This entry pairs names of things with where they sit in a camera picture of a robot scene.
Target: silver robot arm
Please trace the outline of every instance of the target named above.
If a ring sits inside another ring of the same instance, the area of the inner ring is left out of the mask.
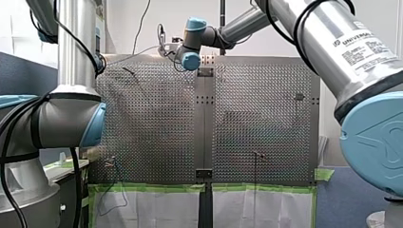
[[[41,30],[38,35],[44,42],[57,43],[59,26],[53,18],[53,0],[27,0],[30,13],[37,20],[37,27]]]
[[[180,60],[185,69],[195,70],[200,66],[202,46],[232,49],[238,41],[269,25],[266,14],[259,7],[252,7],[223,28],[209,27],[204,20],[191,17],[175,59]]]

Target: green tape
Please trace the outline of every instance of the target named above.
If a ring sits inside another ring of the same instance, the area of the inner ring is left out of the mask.
[[[329,181],[332,175],[335,173],[333,169],[317,168],[315,169],[315,180],[316,181]]]
[[[86,207],[89,204],[89,198],[84,198],[81,200],[81,207]]]
[[[88,191],[94,193],[105,192],[109,184],[90,184]],[[108,192],[149,192],[149,193],[200,193],[204,192],[204,184],[159,185],[145,183],[116,183]]]
[[[285,192],[296,194],[311,194],[314,187],[290,187],[271,184],[254,183],[213,183],[214,192],[241,192],[246,190],[257,190],[263,192]]]

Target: white wall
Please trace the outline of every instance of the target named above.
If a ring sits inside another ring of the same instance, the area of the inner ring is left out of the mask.
[[[399,0],[354,0],[357,17],[391,49],[397,51],[397,14]],[[133,47],[134,36],[147,0],[109,0],[106,7],[106,51],[128,54]],[[227,0],[226,20],[231,21],[250,8],[248,0]],[[189,16],[199,16],[212,26],[219,25],[220,0],[152,0],[138,40],[136,52],[158,45],[156,27],[162,23],[167,37],[182,36]],[[204,47],[201,54],[219,53]],[[298,56],[294,47],[286,43],[272,27],[264,28],[228,55],[250,56]],[[319,132],[330,138],[325,153],[325,164],[346,165],[338,144],[339,125],[333,117],[336,99],[322,84]]]
[[[57,67],[58,46],[39,39],[38,32],[30,21],[26,0],[0,0],[0,6],[0,51],[49,67]],[[101,31],[101,37],[104,37],[101,39],[101,51],[105,51],[104,21],[98,16],[96,25]]]

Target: perforated steel sheet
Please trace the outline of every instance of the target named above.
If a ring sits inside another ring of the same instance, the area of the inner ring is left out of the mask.
[[[117,181],[115,170],[105,167],[116,156],[125,181],[194,183],[196,168],[212,165],[214,182],[311,184],[318,77],[293,58],[214,62],[203,66],[213,68],[214,77],[204,79],[151,56],[109,65],[97,80],[107,112],[90,181]],[[202,96],[214,105],[201,105]],[[211,107],[214,115],[207,114]]]
[[[298,59],[218,57],[214,182],[309,185],[318,92],[318,77]]]
[[[90,181],[119,181],[116,170],[105,167],[105,160],[116,156],[125,181],[195,182],[194,82],[193,73],[179,73],[158,57],[109,64],[97,80],[107,111],[101,158]]]

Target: metal frame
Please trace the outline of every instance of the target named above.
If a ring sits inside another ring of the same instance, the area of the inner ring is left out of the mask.
[[[118,65],[114,65],[113,62],[123,60],[129,56],[106,56],[109,62],[109,69],[106,70],[106,74],[102,75],[99,81],[103,80],[103,77],[108,77],[108,72],[120,73],[122,67],[128,67],[135,69],[141,66],[142,63],[164,63],[167,60],[157,57],[157,56],[136,56],[135,59],[127,59],[120,62]],[[294,65],[298,67],[303,67],[303,63],[298,58],[277,58],[277,57],[224,57],[224,56],[211,56],[206,55],[201,57],[201,68],[199,71],[187,72],[188,75],[192,75],[193,78],[193,106],[194,106],[194,177],[195,179],[189,180],[188,182],[198,182],[198,183],[210,183],[214,180],[209,177],[209,173],[214,176],[214,165],[213,165],[213,132],[215,130],[215,119],[216,119],[216,75],[217,75],[217,64],[221,63],[231,63],[231,64],[254,64],[263,66],[276,66],[276,65]],[[309,179],[308,180],[298,180],[298,181],[260,181],[263,183],[272,184],[282,184],[282,185],[296,185],[296,186],[307,186],[315,184],[315,168],[317,167],[317,142],[318,142],[318,113],[319,113],[319,78],[312,75],[311,82],[311,96],[307,99],[313,99],[312,106],[310,109],[310,120],[311,120],[311,137],[310,137],[310,153],[309,153]],[[111,176],[109,174],[106,180],[111,181]],[[178,181],[148,181],[153,183],[183,183],[182,180]]]

